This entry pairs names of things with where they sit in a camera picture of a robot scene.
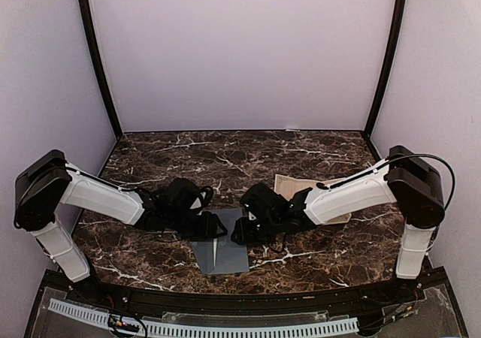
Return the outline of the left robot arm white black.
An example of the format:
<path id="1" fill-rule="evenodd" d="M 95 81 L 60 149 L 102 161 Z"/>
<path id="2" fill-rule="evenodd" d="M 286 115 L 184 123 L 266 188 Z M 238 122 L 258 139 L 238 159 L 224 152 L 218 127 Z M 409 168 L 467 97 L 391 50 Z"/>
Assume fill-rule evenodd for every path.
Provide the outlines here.
<path id="1" fill-rule="evenodd" d="M 209 186 L 175 178 L 154 191 L 121 187 L 82 171 L 57 149 L 16 177 L 14 197 L 15 228 L 37 240 L 90 305 L 101 304 L 106 289 L 92 277 L 92 264 L 58 218 L 60 207 L 94 212 L 140 231 L 172 230 L 188 241 L 213 240 L 228 233 L 218 215 L 207 208 L 213 198 Z"/>

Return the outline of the beige lined letter paper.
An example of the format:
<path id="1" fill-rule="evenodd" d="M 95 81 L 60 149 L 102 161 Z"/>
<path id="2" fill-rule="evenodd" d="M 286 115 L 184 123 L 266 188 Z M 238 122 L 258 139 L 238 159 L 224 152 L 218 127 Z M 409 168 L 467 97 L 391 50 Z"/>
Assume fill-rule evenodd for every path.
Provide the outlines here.
<path id="1" fill-rule="evenodd" d="M 216 257 L 217 257 L 217 244 L 218 244 L 218 239 L 214 238 L 213 239 L 213 266 L 216 266 Z"/>

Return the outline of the beige letter sheet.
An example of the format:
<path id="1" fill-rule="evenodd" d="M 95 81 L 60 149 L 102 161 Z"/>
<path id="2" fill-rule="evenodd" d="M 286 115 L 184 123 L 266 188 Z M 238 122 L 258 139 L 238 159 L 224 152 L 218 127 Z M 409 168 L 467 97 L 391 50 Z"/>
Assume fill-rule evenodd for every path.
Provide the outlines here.
<path id="1" fill-rule="evenodd" d="M 299 192 L 306 188 L 315 188 L 321 181 L 296 179 L 280 174 L 275 175 L 274 180 L 274 192 L 282 195 L 286 200 L 291 200 L 296 192 Z M 347 213 L 342 216 L 329 219 L 326 225 L 346 224 L 350 221 L 352 214 Z"/>

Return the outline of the grey paper envelope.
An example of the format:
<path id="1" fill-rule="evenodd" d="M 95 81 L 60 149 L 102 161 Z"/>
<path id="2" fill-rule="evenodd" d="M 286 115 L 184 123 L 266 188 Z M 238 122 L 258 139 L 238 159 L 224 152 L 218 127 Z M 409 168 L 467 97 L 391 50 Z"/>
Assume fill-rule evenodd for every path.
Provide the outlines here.
<path id="1" fill-rule="evenodd" d="M 250 271 L 247 247 L 238 245 L 231 241 L 231 234 L 234 224 L 243 215 L 241 208 L 214 210 L 228 234 L 217 238 L 216 266 L 213 266 L 213 240 L 202 242 L 191 242 L 192 251 L 196 263 L 205 276 L 245 273 Z"/>

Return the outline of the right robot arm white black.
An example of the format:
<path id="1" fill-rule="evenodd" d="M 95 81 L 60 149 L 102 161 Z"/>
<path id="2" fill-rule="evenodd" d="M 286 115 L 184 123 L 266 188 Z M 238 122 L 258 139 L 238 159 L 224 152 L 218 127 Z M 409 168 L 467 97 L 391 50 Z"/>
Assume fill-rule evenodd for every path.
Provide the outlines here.
<path id="1" fill-rule="evenodd" d="M 383 288 L 390 303 L 400 303 L 413 290 L 413 282 L 434 232 L 444 220 L 452 197 L 443 195 L 440 172 L 428 163 L 442 158 L 414 153 L 397 145 L 387 158 L 357 174 L 327 185 L 317 183 L 286 199 L 264 183 L 249 188 L 240 199 L 246 212 L 234 225 L 231 240 L 238 245 L 264 245 L 278 234 L 295 234 L 331 220 L 383 204 L 396 204 L 404 217 L 395 275 Z"/>

